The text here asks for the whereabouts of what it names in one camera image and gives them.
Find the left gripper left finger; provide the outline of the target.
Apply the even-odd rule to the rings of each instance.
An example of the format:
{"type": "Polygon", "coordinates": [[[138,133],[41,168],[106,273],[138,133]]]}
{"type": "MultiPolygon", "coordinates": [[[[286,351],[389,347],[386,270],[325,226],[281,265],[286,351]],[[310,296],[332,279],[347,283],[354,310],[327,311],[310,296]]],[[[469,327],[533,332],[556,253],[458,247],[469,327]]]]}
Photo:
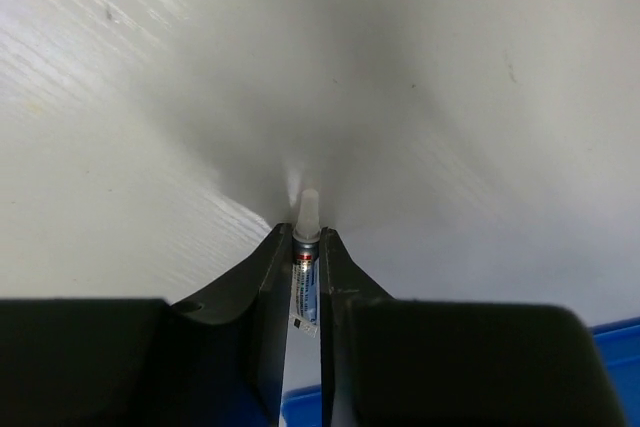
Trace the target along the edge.
{"type": "Polygon", "coordinates": [[[173,304],[184,324],[184,426],[279,422],[292,283],[292,228],[276,225],[239,264],[173,304]]]}

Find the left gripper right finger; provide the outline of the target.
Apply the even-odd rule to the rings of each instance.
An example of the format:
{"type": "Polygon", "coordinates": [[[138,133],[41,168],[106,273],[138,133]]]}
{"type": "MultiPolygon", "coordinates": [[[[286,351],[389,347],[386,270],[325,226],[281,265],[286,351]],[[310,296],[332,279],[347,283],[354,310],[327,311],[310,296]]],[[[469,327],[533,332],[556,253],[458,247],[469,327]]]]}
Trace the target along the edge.
{"type": "Polygon", "coordinates": [[[355,330],[348,312],[354,302],[388,299],[390,294],[354,262],[337,230],[328,227],[319,243],[319,288],[322,424],[356,425],[355,330]]]}

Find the small silver glue tube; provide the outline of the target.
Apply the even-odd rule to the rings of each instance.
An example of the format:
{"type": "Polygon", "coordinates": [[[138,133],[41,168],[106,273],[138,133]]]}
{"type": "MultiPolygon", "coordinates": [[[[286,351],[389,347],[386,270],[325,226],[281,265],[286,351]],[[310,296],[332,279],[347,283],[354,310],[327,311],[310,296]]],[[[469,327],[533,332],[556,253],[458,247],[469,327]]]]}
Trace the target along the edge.
{"type": "Polygon", "coordinates": [[[292,234],[292,284],[290,320],[310,337],[318,331],[319,242],[321,235],[319,193],[306,189],[301,193],[299,211],[292,234]]]}

